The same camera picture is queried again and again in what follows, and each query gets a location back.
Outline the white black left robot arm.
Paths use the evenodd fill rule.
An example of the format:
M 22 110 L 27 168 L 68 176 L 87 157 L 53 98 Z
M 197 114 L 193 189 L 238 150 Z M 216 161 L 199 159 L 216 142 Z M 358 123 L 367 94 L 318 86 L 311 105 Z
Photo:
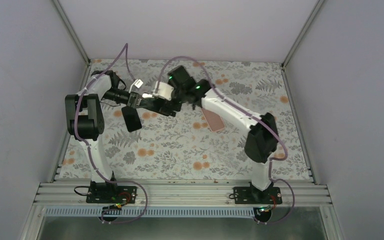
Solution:
M 76 94 L 65 97 L 67 130 L 79 141 L 91 164 L 92 177 L 87 193 L 87 203 L 134 203 L 136 187 L 119 186 L 111 169 L 102 134 L 105 120 L 101 100 L 126 105 L 130 93 L 120 89 L 122 80 L 112 71 L 94 71 L 92 80 Z

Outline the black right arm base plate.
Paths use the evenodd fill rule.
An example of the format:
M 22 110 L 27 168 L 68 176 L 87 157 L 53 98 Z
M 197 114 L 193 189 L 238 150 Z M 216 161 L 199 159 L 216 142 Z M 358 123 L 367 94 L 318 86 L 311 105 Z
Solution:
M 259 190 L 252 186 L 236 186 L 233 193 L 229 194 L 229 199 L 234 200 L 237 205 L 252 204 L 282 204 L 282 194 L 279 187 L 269 187 L 266 190 Z

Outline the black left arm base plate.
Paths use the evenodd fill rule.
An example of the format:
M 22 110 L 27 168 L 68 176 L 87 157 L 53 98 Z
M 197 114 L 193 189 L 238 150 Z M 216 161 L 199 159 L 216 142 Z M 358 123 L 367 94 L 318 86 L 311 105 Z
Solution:
M 95 185 L 90 186 L 86 203 L 88 204 L 134 204 L 136 201 L 136 186 Z

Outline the black smartphone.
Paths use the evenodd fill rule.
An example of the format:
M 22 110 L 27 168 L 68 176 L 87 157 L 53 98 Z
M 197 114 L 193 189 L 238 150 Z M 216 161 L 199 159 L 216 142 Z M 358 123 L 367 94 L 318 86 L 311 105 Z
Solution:
M 121 108 L 126 129 L 129 133 L 135 132 L 142 128 L 141 119 L 138 111 L 135 108 L 124 106 Z

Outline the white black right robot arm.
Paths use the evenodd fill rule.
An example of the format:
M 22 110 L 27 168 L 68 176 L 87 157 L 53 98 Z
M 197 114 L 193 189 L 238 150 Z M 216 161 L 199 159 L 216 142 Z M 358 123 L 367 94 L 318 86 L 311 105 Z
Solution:
M 270 157 L 274 156 L 279 141 L 274 116 L 251 111 L 219 91 L 210 78 L 196 81 L 180 65 L 167 74 L 167 82 L 159 76 L 155 82 L 153 96 L 165 100 L 164 110 L 175 107 L 179 111 L 188 103 L 210 111 L 234 125 L 246 136 L 244 153 L 252 160 L 250 182 L 251 200 L 258 204 L 271 199 L 274 180 L 271 179 Z

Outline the pink phone case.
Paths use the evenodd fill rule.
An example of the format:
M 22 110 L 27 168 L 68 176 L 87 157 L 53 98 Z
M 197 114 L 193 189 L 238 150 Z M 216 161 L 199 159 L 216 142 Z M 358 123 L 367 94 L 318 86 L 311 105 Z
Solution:
M 201 112 L 212 132 L 222 131 L 226 127 L 223 119 L 218 114 L 205 108 L 202 108 Z

